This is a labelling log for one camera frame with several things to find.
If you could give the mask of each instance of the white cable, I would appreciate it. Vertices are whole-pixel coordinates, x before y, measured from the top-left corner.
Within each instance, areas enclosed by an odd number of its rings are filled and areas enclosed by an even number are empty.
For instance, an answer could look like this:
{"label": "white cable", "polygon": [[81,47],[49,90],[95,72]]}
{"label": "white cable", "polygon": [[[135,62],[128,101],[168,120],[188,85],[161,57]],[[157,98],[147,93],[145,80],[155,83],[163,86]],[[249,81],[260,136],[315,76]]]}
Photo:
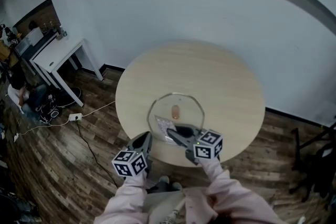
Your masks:
{"label": "white cable", "polygon": [[63,125],[66,125],[67,123],[69,122],[69,120],[66,122],[66,123],[63,123],[63,124],[56,124],[56,125],[49,125],[49,126],[37,126],[37,127],[34,127],[30,130],[28,130],[27,132],[25,132],[24,134],[16,134],[16,135],[25,135],[26,133],[32,131],[33,129],[37,129],[37,128],[49,128],[49,127],[53,127],[53,126],[63,126]]}
{"label": "white cable", "polygon": [[[96,110],[93,110],[93,111],[90,112],[89,114],[86,114],[86,115],[84,115],[84,116],[82,116],[82,117],[86,117],[86,116],[88,116],[88,115],[91,115],[93,112],[96,112],[96,111],[98,111],[98,110],[100,110],[100,109],[103,109],[103,108],[105,108],[106,106],[111,105],[111,104],[113,104],[113,103],[115,103],[115,101],[113,101],[113,102],[111,102],[111,103],[108,103],[108,104],[102,106],[101,108],[98,108],[98,109],[96,109]],[[49,126],[37,126],[37,127],[34,127],[34,128],[32,128],[32,129],[28,130],[28,131],[25,132],[24,134],[18,134],[18,133],[16,133],[15,136],[25,135],[26,133],[28,133],[28,132],[30,132],[30,131],[32,131],[32,130],[34,130],[34,129],[37,129],[37,128],[48,128],[48,127],[53,127],[53,126],[63,126],[63,125],[66,125],[68,122],[69,122],[69,120],[68,120],[66,123],[63,123],[63,124],[49,125]]]}
{"label": "white cable", "polygon": [[82,116],[82,117],[86,117],[86,116],[88,116],[88,115],[91,115],[93,112],[96,112],[96,111],[98,111],[98,110],[100,110],[100,109],[103,109],[105,106],[111,105],[111,104],[113,104],[113,103],[115,103],[115,101],[113,101],[113,102],[111,102],[111,103],[108,103],[108,104],[102,106],[102,107],[99,108],[99,109],[93,110],[93,111],[90,112],[89,114],[86,114],[86,115],[84,115],[84,116]]}

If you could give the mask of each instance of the black cable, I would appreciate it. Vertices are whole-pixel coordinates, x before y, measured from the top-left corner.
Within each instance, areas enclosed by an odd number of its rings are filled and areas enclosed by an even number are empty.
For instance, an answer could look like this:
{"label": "black cable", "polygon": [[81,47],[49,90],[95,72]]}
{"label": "black cable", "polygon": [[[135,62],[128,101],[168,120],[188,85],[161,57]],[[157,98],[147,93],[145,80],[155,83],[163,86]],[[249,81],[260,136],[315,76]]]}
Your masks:
{"label": "black cable", "polygon": [[78,124],[78,122],[77,122],[77,117],[76,117],[75,122],[76,122],[77,127],[78,127],[79,136],[80,136],[80,138],[82,138],[82,139],[84,140],[85,143],[88,144],[88,147],[89,147],[89,149],[90,149],[90,151],[91,151],[93,157],[95,158],[94,160],[95,160],[96,163],[97,163],[97,164],[98,164],[98,165],[99,165],[99,166],[100,166],[100,167],[101,167],[101,168],[108,174],[108,176],[112,179],[112,181],[113,181],[113,183],[115,184],[115,186],[118,188],[118,185],[117,185],[116,181],[113,179],[113,177],[110,175],[110,173],[109,173],[109,172],[108,172],[108,171],[107,171],[101,164],[98,163],[97,158],[96,158],[95,154],[93,153],[93,151],[92,151],[92,149],[91,149],[89,143],[88,143],[88,142],[84,139],[84,137],[82,136],[82,134],[81,134],[81,132],[80,132],[79,124]]}
{"label": "black cable", "polygon": [[25,180],[25,176],[24,176],[24,173],[23,173],[23,167],[22,167],[22,164],[21,164],[21,161],[20,161],[20,157],[19,157],[19,152],[18,152],[18,150],[17,150],[17,148],[16,148],[16,146],[15,146],[15,144],[14,144],[14,136],[16,135],[17,127],[18,127],[19,124],[20,124],[20,118],[18,118],[19,114],[20,114],[20,109],[18,109],[18,112],[17,112],[16,116],[14,117],[14,119],[17,119],[17,121],[16,121],[16,125],[15,125],[15,129],[14,129],[14,132],[11,130],[10,127],[9,127],[8,129],[9,129],[9,130],[12,132],[12,134],[13,134],[13,139],[12,139],[13,146],[12,146],[12,147],[13,147],[13,149],[14,149],[14,154],[16,155],[16,158],[17,158],[17,160],[18,160],[19,170],[20,170],[20,173],[21,173],[22,181],[24,182],[24,184],[25,184],[25,186],[26,186],[26,188],[24,188],[24,192],[25,192],[26,194],[28,194],[29,199],[35,204],[35,208],[36,208],[36,210],[39,211],[38,203],[37,203],[36,199],[34,198],[32,192],[30,191],[30,187],[28,186],[28,184],[27,184],[27,182],[26,182],[26,180]]}

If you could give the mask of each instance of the round wooden table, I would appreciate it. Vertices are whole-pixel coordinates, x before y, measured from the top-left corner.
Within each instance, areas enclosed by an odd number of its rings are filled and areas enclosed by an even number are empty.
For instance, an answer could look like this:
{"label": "round wooden table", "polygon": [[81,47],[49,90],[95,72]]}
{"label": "round wooden table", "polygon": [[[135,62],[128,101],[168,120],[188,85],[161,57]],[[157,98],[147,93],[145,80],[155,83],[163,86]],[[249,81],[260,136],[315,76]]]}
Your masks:
{"label": "round wooden table", "polygon": [[[115,105],[129,138],[149,131],[151,104],[172,92],[196,98],[205,112],[203,128],[223,135],[221,162],[242,152],[264,119],[260,85],[241,59],[220,46],[172,44],[138,56],[120,78]],[[184,148],[157,139],[150,155],[169,164],[194,166]]]}

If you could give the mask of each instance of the chair leg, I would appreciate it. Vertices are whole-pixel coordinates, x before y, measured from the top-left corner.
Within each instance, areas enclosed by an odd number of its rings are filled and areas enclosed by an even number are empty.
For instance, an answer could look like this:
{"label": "chair leg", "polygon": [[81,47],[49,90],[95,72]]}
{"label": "chair leg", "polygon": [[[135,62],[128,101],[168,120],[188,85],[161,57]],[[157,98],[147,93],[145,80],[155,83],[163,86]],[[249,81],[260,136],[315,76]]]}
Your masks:
{"label": "chair leg", "polygon": [[307,179],[305,178],[304,180],[301,180],[299,184],[295,188],[289,189],[289,193],[293,194],[296,192],[299,188],[303,187],[307,183]]}
{"label": "chair leg", "polygon": [[312,186],[313,186],[313,182],[308,180],[307,193],[306,193],[306,196],[302,198],[302,202],[306,202],[308,200]]}
{"label": "chair leg", "polygon": [[292,170],[301,170],[302,168],[302,161],[300,156],[300,138],[299,138],[299,129],[295,128],[291,131],[292,134],[295,135],[295,142],[296,142],[296,150],[295,150],[295,163],[292,167]]}

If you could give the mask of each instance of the pink jacket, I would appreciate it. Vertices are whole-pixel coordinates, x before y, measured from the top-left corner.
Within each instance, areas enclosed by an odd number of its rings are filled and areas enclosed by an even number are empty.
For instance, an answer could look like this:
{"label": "pink jacket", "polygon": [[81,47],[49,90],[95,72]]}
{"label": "pink jacket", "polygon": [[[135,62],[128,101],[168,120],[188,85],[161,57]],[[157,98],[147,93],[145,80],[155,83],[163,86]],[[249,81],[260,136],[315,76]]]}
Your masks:
{"label": "pink jacket", "polygon": [[[226,215],[235,224],[285,224],[263,198],[230,179],[229,171],[223,171],[217,159],[201,160],[201,165],[211,184],[208,188],[183,190],[186,223],[206,224],[218,215]],[[94,224],[147,223],[149,216],[143,212],[145,179],[146,173],[127,178]]]}

